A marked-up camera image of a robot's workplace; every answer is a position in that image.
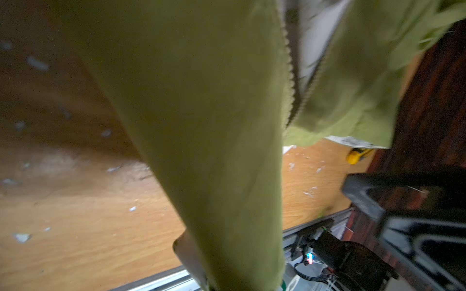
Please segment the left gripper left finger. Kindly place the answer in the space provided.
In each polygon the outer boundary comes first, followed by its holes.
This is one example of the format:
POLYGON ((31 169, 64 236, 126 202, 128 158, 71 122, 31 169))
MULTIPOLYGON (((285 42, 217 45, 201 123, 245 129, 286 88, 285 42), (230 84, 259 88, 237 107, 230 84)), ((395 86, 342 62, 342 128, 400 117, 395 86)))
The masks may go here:
POLYGON ((208 279, 201 263, 200 254, 192 236, 187 230, 173 242, 172 248, 183 267, 196 283, 204 291, 209 291, 208 279))

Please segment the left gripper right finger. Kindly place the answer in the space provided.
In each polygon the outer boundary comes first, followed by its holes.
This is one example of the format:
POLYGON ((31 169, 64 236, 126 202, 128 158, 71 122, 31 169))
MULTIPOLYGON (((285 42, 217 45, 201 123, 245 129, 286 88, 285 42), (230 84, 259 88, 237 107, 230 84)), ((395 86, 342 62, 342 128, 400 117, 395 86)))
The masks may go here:
POLYGON ((437 291, 466 288, 466 170, 439 166, 427 170, 352 173, 342 193, 373 221, 376 238, 392 255, 437 291), (386 210, 370 190, 434 189, 419 209, 386 210))

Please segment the green jacket with printed lining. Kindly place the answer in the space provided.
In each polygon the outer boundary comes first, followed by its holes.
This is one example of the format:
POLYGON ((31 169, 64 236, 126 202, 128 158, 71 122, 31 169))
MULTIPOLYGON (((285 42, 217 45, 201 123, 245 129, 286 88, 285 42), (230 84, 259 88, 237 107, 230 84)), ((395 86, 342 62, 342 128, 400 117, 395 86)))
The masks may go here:
POLYGON ((282 145, 389 147, 404 70, 464 1, 351 1, 294 104, 275 1, 51 1, 191 234, 216 291, 274 291, 282 145))

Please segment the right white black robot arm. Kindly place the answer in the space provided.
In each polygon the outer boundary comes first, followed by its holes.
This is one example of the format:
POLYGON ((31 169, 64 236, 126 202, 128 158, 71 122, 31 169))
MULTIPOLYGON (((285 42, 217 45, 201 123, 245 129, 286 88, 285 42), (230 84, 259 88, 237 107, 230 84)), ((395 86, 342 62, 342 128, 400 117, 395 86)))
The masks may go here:
POLYGON ((383 291, 389 280, 399 278, 393 267, 364 245, 341 241, 326 230, 314 243, 313 252, 349 291, 383 291))

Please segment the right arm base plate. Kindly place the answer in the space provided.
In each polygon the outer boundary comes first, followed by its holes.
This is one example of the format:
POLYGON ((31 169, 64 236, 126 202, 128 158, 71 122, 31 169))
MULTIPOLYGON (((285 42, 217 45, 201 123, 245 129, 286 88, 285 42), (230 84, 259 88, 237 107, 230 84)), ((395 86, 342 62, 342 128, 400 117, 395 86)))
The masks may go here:
POLYGON ((292 229, 292 232, 284 237, 284 250, 287 258, 290 261, 303 258, 313 241, 317 240, 324 230, 331 230, 333 225, 332 218, 320 218, 315 222, 292 229))

